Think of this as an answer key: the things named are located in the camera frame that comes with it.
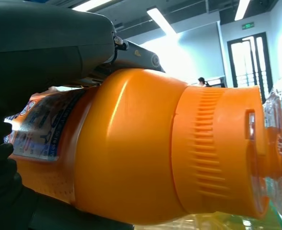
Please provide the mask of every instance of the plastic bottle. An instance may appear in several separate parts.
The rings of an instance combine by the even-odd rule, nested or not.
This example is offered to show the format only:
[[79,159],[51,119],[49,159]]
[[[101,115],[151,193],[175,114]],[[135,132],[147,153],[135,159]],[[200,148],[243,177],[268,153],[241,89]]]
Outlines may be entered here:
[[14,130],[6,141],[24,185],[86,212],[140,225],[261,218],[269,197],[281,198],[272,190],[282,178],[281,101],[272,93],[263,109],[257,87],[120,70],[101,87],[31,98],[6,119]]

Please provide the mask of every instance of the black glove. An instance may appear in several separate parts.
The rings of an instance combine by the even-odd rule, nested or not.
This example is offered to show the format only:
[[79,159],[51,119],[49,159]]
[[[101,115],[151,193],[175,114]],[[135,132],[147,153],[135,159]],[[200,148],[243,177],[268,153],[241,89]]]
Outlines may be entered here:
[[0,1],[0,230],[133,229],[26,188],[8,159],[12,145],[3,143],[11,132],[4,118],[21,111],[32,94],[84,77],[114,55],[109,20],[77,13]]

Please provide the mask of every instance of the fluorescent light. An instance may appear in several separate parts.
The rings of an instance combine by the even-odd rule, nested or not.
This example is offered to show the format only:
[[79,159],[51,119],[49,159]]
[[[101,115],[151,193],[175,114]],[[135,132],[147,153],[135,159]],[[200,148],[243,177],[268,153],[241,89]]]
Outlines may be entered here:
[[153,8],[148,10],[148,14],[150,15],[154,21],[158,26],[163,30],[167,35],[176,35],[171,25],[170,25],[157,8]]
[[240,0],[239,6],[237,9],[237,13],[236,13],[236,16],[235,17],[235,20],[238,21],[238,20],[243,19],[250,1],[250,0]]
[[101,5],[108,3],[109,1],[112,1],[112,0],[89,0],[89,1],[87,1],[87,2],[85,2],[85,3],[83,3],[81,5],[74,7],[73,9],[76,10],[76,11],[86,12],[86,11],[89,11],[89,10],[98,7],[98,6],[101,6]]

